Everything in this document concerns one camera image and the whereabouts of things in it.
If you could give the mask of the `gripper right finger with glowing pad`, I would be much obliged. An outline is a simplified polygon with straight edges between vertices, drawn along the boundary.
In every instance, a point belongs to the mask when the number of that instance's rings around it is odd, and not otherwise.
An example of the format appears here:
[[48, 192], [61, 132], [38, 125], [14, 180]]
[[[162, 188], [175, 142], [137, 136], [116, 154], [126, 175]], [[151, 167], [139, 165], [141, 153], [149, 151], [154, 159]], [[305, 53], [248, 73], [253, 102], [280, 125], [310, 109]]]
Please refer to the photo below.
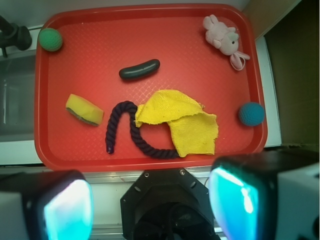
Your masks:
[[222, 156], [208, 179], [213, 215], [229, 240], [317, 240], [320, 156], [273, 150]]

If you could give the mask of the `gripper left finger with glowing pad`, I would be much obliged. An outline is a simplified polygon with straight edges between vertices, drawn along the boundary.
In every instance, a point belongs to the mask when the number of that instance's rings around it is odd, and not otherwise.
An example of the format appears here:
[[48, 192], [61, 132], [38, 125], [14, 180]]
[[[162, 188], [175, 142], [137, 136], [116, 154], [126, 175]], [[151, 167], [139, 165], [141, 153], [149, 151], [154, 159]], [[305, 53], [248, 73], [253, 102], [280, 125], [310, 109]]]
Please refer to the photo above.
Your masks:
[[2, 240], [88, 240], [93, 219], [92, 188], [77, 170], [0, 176]]

